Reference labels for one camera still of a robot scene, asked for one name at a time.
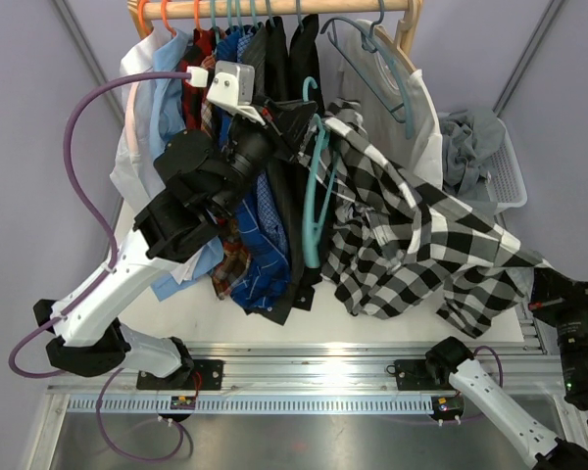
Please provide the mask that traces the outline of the teal plastic hanger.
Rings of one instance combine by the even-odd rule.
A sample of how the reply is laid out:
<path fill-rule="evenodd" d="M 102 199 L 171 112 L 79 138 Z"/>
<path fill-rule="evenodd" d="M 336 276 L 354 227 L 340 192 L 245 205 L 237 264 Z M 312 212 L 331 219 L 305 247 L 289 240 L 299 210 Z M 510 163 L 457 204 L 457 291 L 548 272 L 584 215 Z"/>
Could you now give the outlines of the teal plastic hanger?
<path fill-rule="evenodd" d="M 316 188 L 318 182 L 317 176 L 319 170 L 320 157 L 322 151 L 328 147 L 329 136 L 327 135 L 322 119 L 318 114 L 313 115 L 312 124 L 314 125 L 314 128 L 317 131 L 317 135 L 309 163 L 309 176 L 304 199 L 302 219 L 302 246 L 306 266 L 308 268 L 319 268 L 319 243 L 328 210 L 330 190 L 324 198 L 318 218 L 315 218 Z"/>

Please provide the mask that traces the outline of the black white checked shirt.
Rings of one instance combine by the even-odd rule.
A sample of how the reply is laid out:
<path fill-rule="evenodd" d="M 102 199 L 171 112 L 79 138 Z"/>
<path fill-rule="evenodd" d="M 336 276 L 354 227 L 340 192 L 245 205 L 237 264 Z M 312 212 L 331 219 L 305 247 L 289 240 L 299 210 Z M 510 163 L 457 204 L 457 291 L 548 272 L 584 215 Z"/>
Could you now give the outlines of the black white checked shirt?
<path fill-rule="evenodd" d="M 369 141 L 359 103 L 336 99 L 322 119 L 330 144 L 318 183 L 336 196 L 322 275 L 353 315 L 394 318 L 433 294 L 436 313 L 471 338 L 528 300 L 538 253 L 492 218 L 446 194 Z"/>

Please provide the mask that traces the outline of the grey button shirt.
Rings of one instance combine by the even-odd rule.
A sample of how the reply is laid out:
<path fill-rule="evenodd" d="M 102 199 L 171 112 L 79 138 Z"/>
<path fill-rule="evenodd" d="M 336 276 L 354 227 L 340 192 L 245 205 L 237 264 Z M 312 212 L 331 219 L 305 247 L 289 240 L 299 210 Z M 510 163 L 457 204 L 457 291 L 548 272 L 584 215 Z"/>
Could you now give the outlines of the grey button shirt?
<path fill-rule="evenodd" d="M 441 116 L 439 126 L 444 191 L 493 218 L 486 183 L 497 174 L 492 156 L 504 143 L 503 125 L 492 110 L 472 108 Z"/>

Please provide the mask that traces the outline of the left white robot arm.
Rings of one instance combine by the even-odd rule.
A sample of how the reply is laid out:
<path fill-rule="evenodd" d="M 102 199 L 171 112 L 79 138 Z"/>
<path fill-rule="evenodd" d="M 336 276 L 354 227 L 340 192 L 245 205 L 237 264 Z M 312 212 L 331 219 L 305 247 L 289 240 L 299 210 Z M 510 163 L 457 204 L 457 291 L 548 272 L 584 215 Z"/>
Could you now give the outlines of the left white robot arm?
<path fill-rule="evenodd" d="M 194 362 L 183 342 L 134 331 L 118 317 L 164 272 L 218 237 L 218 219 L 234 215 L 269 162 L 298 154 L 317 109 L 313 101 L 262 97 L 247 115 L 232 118 L 223 148 L 199 129 L 178 132 L 154 162 L 165 188 L 135 216 L 115 266 L 99 268 L 104 280 L 77 288 L 74 308 L 49 300 L 34 306 L 37 318 L 53 323 L 51 365 L 81 377 L 139 370 L 172 390 L 184 388 Z"/>

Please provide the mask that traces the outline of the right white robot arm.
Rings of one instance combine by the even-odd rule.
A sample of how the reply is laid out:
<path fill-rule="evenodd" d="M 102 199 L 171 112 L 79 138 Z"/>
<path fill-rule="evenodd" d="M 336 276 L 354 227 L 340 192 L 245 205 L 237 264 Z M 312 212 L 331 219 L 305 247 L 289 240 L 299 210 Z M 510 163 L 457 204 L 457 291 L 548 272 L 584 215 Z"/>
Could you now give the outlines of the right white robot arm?
<path fill-rule="evenodd" d="M 588 411 L 588 281 L 573 281 L 548 269 L 534 275 L 528 309 L 556 331 L 563 374 L 563 403 Z M 425 376 L 437 388 L 450 387 L 468 400 L 507 439 L 529 469 L 588 469 L 588 447 L 545 426 L 521 405 L 523 391 L 548 392 L 545 374 L 496 382 L 476 353 L 449 337 L 425 355 Z"/>

